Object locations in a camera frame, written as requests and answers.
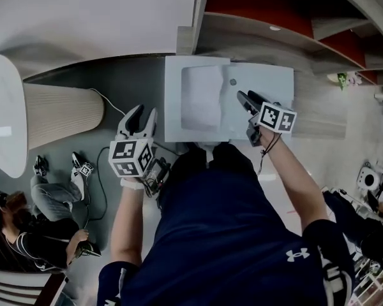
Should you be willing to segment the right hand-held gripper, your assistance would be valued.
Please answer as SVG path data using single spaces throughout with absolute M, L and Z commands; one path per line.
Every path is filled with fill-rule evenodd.
M 277 134 L 292 133 L 297 119 L 297 112 L 273 103 L 264 102 L 264 98 L 254 91 L 248 91 L 247 94 L 238 91 L 237 99 L 249 114 L 253 114 L 248 121 L 246 131 L 253 147 L 260 145 L 261 126 Z

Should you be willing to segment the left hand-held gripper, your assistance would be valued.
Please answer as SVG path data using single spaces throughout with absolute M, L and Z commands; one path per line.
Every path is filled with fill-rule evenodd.
M 115 140 L 110 142 L 108 161 L 118 178 L 142 178 L 153 160 L 158 112 L 153 108 L 144 130 L 137 132 L 143 111 L 144 105 L 132 108 L 124 117 L 125 121 L 119 123 Z

